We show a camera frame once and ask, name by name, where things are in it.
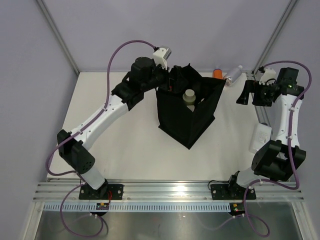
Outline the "green bottle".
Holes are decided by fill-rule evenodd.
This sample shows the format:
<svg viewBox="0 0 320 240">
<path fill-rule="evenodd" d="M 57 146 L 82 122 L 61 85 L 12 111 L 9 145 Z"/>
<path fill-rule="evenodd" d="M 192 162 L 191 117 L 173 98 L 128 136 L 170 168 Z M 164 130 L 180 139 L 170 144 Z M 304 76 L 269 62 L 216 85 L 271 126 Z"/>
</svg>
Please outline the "green bottle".
<svg viewBox="0 0 320 240">
<path fill-rule="evenodd" d="M 192 112 L 195 110 L 195 105 L 188 105 L 187 106 Z"/>
<path fill-rule="evenodd" d="M 182 99 L 185 103 L 186 106 L 189 106 L 189 105 L 195 105 L 195 101 L 196 101 L 196 95 L 195 95 L 195 92 L 194 90 L 192 89 L 187 89 L 183 96 L 182 96 Z"/>
</svg>

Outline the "orange bottle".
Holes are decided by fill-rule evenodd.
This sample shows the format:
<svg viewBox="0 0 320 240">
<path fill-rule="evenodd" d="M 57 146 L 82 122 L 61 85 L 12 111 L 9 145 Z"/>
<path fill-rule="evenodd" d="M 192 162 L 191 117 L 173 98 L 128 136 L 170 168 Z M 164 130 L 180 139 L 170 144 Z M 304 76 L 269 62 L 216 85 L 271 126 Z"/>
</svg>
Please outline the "orange bottle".
<svg viewBox="0 0 320 240">
<path fill-rule="evenodd" d="M 213 72 L 212 72 L 212 77 L 216 78 L 216 79 L 223 79 L 223 72 L 220 68 L 216 68 Z"/>
</svg>

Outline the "white bottle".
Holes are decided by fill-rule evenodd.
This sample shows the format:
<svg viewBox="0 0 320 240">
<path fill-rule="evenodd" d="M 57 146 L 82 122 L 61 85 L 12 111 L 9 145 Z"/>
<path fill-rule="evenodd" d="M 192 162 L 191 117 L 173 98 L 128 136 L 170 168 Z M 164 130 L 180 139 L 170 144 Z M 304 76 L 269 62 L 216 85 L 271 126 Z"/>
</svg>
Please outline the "white bottle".
<svg viewBox="0 0 320 240">
<path fill-rule="evenodd" d="M 272 128 L 266 124 L 257 123 L 254 127 L 249 144 L 249 152 L 255 154 L 271 138 Z"/>
</svg>

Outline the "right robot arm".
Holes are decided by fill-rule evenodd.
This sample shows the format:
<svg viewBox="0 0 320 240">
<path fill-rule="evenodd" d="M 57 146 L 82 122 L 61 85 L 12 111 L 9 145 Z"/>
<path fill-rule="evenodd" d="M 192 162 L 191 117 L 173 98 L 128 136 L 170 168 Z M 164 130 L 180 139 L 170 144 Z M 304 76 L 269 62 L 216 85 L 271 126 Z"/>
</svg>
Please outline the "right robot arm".
<svg viewBox="0 0 320 240">
<path fill-rule="evenodd" d="M 237 104 L 247 105 L 253 94 L 253 105 L 275 106 L 278 111 L 273 127 L 268 127 L 270 139 L 254 154 L 251 167 L 232 175 L 226 186 L 228 196 L 237 199 L 246 196 L 257 183 L 275 183 L 280 186 L 297 176 L 298 167 L 306 159 L 306 151 L 298 140 L 299 111 L 306 88 L 298 85 L 298 69 L 281 68 L 279 73 L 268 65 L 258 70 L 259 80 L 247 80 Z"/>
</svg>

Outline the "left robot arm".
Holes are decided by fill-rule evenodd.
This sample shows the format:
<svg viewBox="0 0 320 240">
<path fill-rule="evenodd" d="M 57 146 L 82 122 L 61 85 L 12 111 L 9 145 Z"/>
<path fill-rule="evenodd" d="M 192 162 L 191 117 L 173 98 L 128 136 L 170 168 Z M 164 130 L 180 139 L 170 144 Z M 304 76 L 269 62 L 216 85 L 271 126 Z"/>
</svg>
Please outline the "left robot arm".
<svg viewBox="0 0 320 240">
<path fill-rule="evenodd" d="M 173 90 L 175 82 L 183 81 L 182 70 L 177 65 L 166 69 L 153 58 L 137 58 L 92 116 L 71 132 L 61 130 L 57 134 L 59 156 L 86 182 L 93 198 L 103 199 L 110 190 L 108 181 L 95 167 L 96 160 L 89 152 L 92 145 L 112 123 L 142 101 L 145 92 L 165 87 Z"/>
</svg>

